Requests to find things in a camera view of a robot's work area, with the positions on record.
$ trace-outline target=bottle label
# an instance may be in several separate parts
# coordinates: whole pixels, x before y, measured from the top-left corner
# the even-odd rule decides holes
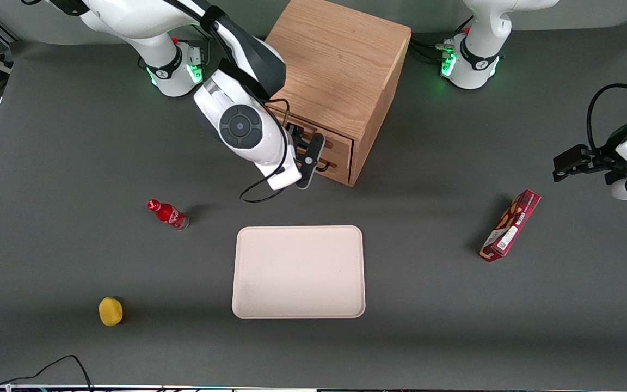
[[[174,208],[173,211],[171,211],[171,216],[169,217],[169,221],[167,221],[167,223],[171,226],[173,226],[174,228],[181,228],[183,226],[185,222],[185,215]]]

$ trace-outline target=drawer handle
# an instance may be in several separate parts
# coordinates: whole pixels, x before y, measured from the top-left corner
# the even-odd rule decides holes
[[[326,161],[325,159],[319,159],[318,163],[323,163],[323,167],[316,167],[316,170],[318,170],[319,172],[325,172],[326,170],[330,169],[335,169],[336,167],[338,167],[337,164],[334,164],[333,162],[329,162]]]

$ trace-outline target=wall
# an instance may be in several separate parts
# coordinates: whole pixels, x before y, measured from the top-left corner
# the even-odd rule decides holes
[[[267,35],[288,0],[213,0],[253,35]],[[413,32],[452,30],[470,15],[459,0],[334,0],[372,15],[408,25]],[[62,45],[116,42],[87,29],[46,2],[24,5],[0,0],[0,20],[25,40]],[[582,29],[627,22],[627,0],[561,0],[555,7],[513,13],[517,30]]]

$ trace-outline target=yellow sponge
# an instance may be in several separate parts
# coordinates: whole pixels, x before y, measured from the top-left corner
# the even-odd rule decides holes
[[[106,327],[114,327],[122,320],[122,305],[117,299],[107,296],[98,305],[100,321]]]

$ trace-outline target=black circular button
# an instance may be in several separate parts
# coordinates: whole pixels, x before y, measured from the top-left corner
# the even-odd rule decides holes
[[[253,127],[251,129],[251,133],[248,136],[241,139],[241,148],[242,149],[252,149],[257,146],[258,143],[263,139],[263,131],[261,131],[257,127]]]
[[[229,131],[236,137],[244,137],[251,131],[251,122],[244,116],[231,117]]]
[[[222,114],[222,124],[228,124],[229,120],[231,120],[231,117],[234,117],[238,114],[238,107],[239,106],[243,106],[243,105],[234,105],[232,107],[229,107],[229,109],[227,109],[224,114]]]
[[[238,148],[238,139],[231,135],[228,127],[222,127],[222,138],[227,144],[229,144],[229,146]]]
[[[251,121],[251,124],[256,125],[261,123],[261,117],[258,115],[258,112],[256,112],[252,107],[243,105],[242,107],[240,107],[240,109],[241,114],[248,117],[248,119]]]

